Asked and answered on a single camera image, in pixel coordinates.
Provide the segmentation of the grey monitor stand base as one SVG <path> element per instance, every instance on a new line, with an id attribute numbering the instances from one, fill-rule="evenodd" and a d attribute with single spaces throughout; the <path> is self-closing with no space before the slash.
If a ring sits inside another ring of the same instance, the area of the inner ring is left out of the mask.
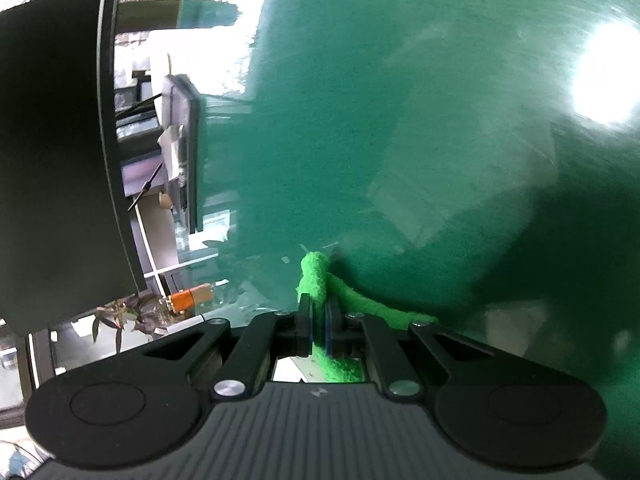
<path id="1" fill-rule="evenodd" d="M 198 216 L 198 129 L 202 96 L 186 75 L 164 79 L 158 138 L 167 174 L 167 191 L 174 211 L 190 234 L 201 231 Z"/>

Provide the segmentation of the green cleaning cloth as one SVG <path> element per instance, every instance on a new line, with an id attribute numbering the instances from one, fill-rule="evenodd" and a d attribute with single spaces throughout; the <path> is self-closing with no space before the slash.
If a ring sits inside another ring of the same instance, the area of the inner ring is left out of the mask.
<path id="1" fill-rule="evenodd" d="M 361 312 L 372 314 L 386 321 L 393 330 L 405 330 L 412 322 L 438 324 L 434 316 L 405 312 L 387 307 L 360 294 L 349 287 L 341 278 L 329 271 L 329 259 L 322 252 L 307 252 L 300 262 L 302 277 L 297 285 L 298 298 L 308 295 L 314 307 L 314 346 L 312 355 L 322 370 L 327 382 L 362 382 L 363 371 L 355 359 L 341 359 L 329 356 L 324 341 L 326 322 L 326 300 L 329 296 L 337 299 L 343 314 Z"/>

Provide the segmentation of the potted plant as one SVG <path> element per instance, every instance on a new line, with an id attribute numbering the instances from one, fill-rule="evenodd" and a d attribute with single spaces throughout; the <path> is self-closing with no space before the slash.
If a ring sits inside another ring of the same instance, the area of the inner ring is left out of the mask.
<path id="1" fill-rule="evenodd" d="M 92 341 L 98 339 L 101 326 L 106 326 L 115 332 L 115 351 L 122 351 L 122 335 L 126 324 L 134 324 L 132 330 L 145 335 L 153 335 L 158 328 L 166 327 L 170 322 L 168 303 L 165 298 L 145 292 L 120 298 L 96 307 L 93 311 L 94 320 L 91 325 Z"/>

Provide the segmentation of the black curved monitor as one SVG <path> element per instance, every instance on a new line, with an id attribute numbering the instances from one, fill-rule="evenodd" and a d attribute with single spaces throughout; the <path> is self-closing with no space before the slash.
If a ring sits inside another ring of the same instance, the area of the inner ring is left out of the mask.
<path id="1" fill-rule="evenodd" d="M 1 14 L 1 315 L 20 336 L 144 284 L 116 136 L 117 5 Z"/>

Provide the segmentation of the orange cup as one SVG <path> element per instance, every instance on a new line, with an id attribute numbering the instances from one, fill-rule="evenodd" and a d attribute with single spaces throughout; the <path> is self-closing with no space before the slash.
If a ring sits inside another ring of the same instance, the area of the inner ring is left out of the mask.
<path id="1" fill-rule="evenodd" d="M 167 297 L 168 304 L 175 313 L 192 309 L 198 304 L 206 304 L 213 299 L 214 289 L 209 283 L 183 289 L 181 292 L 175 292 Z"/>

